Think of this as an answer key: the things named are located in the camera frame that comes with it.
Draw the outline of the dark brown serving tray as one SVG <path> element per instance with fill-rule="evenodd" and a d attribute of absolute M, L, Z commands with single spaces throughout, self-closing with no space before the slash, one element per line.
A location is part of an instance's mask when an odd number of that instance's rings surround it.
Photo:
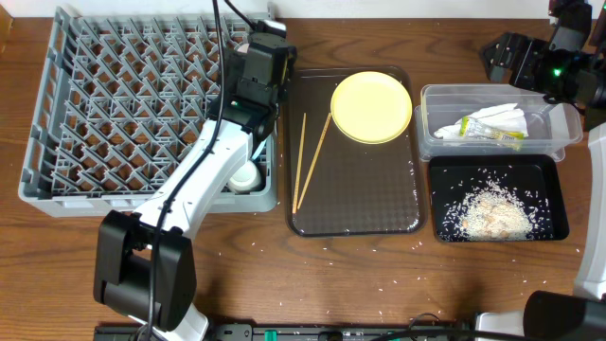
<path fill-rule="evenodd" d="M 282 108 L 286 219 L 301 237 L 411 234 L 428 215 L 416 124 L 370 145 L 330 123 L 301 208 L 292 213 L 303 114 L 307 113 L 299 198 L 336 86 L 357 68 L 299 69 Z"/>

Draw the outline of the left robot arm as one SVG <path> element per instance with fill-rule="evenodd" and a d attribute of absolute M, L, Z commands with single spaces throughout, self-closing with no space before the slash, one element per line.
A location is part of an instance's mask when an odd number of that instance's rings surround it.
<path fill-rule="evenodd" d="M 207 318 L 193 303 L 193 242 L 228 180 L 275 129 L 296 48 L 287 28 L 253 25 L 246 51 L 221 49 L 219 96 L 192 150 L 132 213 L 110 211 L 98 230 L 95 301 L 140 323 L 137 340 L 202 340 Z"/>

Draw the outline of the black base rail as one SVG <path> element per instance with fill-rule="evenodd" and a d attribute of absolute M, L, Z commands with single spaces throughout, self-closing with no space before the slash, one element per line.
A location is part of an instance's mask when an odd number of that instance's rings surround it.
<path fill-rule="evenodd" d="M 97 326 L 93 340 L 148 340 L 146 327 Z M 413 328 L 341 328 L 341 327 L 254 327 L 223 324 L 210 327 L 203 336 L 179 336 L 176 332 L 153 332 L 150 340 L 202 341 L 369 341 L 369 340 L 544 340 L 536 337 L 481 332 L 445 326 Z"/>

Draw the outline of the black waste tray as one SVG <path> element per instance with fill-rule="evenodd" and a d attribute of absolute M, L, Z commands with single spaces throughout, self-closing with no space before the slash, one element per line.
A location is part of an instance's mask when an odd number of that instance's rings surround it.
<path fill-rule="evenodd" d="M 555 161 L 542 154 L 440 156 L 429 163 L 432 216 L 437 224 L 445 210 L 441 207 L 460 199 L 464 191 L 481 180 L 495 179 L 522 190 L 537 190 L 548 200 L 552 235 L 531 241 L 562 241 L 570 232 Z"/>

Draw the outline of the white pink bowl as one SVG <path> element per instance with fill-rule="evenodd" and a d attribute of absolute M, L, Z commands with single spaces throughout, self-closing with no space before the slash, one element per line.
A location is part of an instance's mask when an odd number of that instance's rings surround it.
<path fill-rule="evenodd" d="M 246 53 L 248 51 L 249 44 L 243 44 L 239 46 L 236 51 L 240 53 Z"/>

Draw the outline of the white paper cup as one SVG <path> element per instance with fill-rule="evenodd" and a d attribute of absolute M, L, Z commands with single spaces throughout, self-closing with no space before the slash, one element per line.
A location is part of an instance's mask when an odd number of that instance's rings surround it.
<path fill-rule="evenodd" d="M 244 194 L 262 187 L 260 171 L 253 161 L 248 160 L 228 180 L 226 186 L 234 193 Z"/>

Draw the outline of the yellow plate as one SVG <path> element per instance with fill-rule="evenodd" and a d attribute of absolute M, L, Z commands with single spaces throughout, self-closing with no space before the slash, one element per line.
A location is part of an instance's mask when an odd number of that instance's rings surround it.
<path fill-rule="evenodd" d="M 330 113 L 345 136 L 377 145 L 396 139 L 407 129 L 413 105 L 401 81 L 382 72 L 363 71 L 336 86 Z"/>

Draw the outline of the wooden chopstick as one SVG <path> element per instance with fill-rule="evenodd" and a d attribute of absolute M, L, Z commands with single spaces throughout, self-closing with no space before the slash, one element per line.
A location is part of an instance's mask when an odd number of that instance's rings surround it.
<path fill-rule="evenodd" d="M 300 178 L 301 178 L 301 167 L 302 167 L 302 157 L 304 152 L 304 144 L 305 144 L 305 133 L 306 133 L 306 125 L 307 125 L 307 113 L 303 114 L 302 118 L 302 126 L 301 126 L 301 134 L 299 140 L 299 150 L 297 155 L 297 165 L 296 165 L 296 177 L 294 184 L 294 198 L 293 198 L 293 215 L 297 212 L 297 205 L 299 199 L 299 186 L 300 186 Z"/>
<path fill-rule="evenodd" d="M 315 169 L 315 165 L 316 165 L 317 159 L 318 159 L 319 154 L 321 152 L 321 149 L 322 149 L 322 146 L 323 146 L 323 142 L 325 140 L 325 136 L 326 136 L 327 131 L 329 129 L 331 119 L 332 119 L 332 113 L 328 113 L 326 121 L 325 121 L 325 124 L 324 124 L 324 127 L 323 127 L 323 130 L 322 130 L 321 135 L 320 135 L 320 137 L 318 139 L 318 142 L 317 142 L 314 154 L 313 154 L 312 162 L 310 164 L 309 171 L 308 171 L 308 174 L 307 174 L 307 177 L 306 177 L 303 189 L 302 189 L 301 194 L 300 194 L 300 198 L 297 201 L 297 206 L 296 206 L 297 210 L 299 210 L 301 208 L 303 200 L 304 200 L 305 195 L 307 193 L 307 189 L 308 189 L 309 183 L 310 183 L 310 181 L 312 179 L 313 171 Z"/>

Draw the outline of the rice and food scraps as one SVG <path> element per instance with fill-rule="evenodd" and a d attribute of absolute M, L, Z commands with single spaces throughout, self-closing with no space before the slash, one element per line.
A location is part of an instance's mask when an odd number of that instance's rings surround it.
<path fill-rule="evenodd" d="M 495 179 L 479 181 L 441 207 L 437 235 L 446 242 L 518 242 L 553 234 L 547 199 Z"/>

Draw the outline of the light blue bowl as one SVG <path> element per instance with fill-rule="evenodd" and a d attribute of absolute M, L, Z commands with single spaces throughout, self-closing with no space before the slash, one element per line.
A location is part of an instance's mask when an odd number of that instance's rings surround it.
<path fill-rule="evenodd" d="M 263 151 L 266 148 L 266 143 L 267 143 L 267 139 L 264 139 L 262 142 L 260 142 L 257 146 L 257 148 L 255 149 L 255 151 L 253 152 L 252 156 L 251 156 L 251 160 L 253 162 L 256 162 L 259 157 L 262 155 Z"/>

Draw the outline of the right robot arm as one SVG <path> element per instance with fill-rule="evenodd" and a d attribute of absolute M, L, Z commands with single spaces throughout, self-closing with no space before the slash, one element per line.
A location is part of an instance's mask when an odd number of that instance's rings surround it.
<path fill-rule="evenodd" d="M 548 40 L 506 32 L 479 52 L 487 78 L 569 104 L 586 131 L 588 161 L 579 180 L 566 174 L 572 202 L 587 204 L 582 259 L 569 295 L 537 291 L 523 311 L 525 340 L 602 340 L 605 337 L 605 8 L 585 0 L 552 1 Z"/>

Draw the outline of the clear plastic bin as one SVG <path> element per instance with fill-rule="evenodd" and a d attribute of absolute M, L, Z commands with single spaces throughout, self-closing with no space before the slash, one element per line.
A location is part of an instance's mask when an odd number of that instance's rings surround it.
<path fill-rule="evenodd" d="M 456 123 L 480 109 L 517 103 L 526 115 L 529 137 L 514 142 L 451 142 L 432 137 L 432 132 Z M 579 115 L 569 104 L 549 104 L 542 95 L 506 84 L 431 84 L 421 90 L 415 109 L 419 155 L 424 161 L 447 155 L 546 154 L 564 158 L 564 148 L 582 140 Z"/>

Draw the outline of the grey dishwasher rack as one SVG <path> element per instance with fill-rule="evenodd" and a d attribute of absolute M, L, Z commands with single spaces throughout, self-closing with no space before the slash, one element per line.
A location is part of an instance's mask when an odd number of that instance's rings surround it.
<path fill-rule="evenodd" d="M 131 211 L 192 149 L 247 43 L 234 13 L 88 16 L 56 9 L 18 185 L 52 217 Z"/>

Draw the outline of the wrapper and napkin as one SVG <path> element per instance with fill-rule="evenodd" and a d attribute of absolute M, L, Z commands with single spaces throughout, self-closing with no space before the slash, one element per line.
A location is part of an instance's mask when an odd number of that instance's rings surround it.
<path fill-rule="evenodd" d="M 519 150 L 514 142 L 529 137 L 525 112 L 517 103 L 480 109 L 463 116 L 456 123 L 438 128 L 432 137 L 451 142 L 503 142 Z"/>

